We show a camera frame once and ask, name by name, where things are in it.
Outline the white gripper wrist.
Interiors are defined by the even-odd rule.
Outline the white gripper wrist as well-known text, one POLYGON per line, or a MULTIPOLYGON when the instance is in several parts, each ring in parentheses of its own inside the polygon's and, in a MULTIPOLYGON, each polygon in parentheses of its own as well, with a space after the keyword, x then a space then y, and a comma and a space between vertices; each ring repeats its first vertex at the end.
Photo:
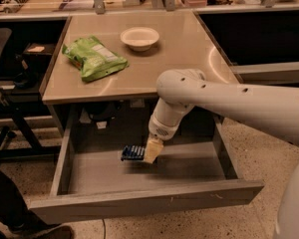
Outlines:
POLYGON ((149 119, 149 137, 144 154, 144 162, 153 163, 163 149, 163 141, 173 138, 175 126, 167 126, 160 122, 155 115, 149 119))

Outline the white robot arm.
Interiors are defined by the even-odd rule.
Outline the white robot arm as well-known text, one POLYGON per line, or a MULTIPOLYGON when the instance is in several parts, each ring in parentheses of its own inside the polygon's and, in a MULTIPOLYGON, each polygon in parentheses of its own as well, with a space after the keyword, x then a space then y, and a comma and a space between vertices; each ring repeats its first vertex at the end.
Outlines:
MULTIPOLYGON (((152 163, 182 118, 200 107, 299 146, 299 88, 208 82, 195 69, 168 70, 156 81, 144 161, 152 163)), ((273 239, 299 239, 299 163, 284 191, 273 239)))

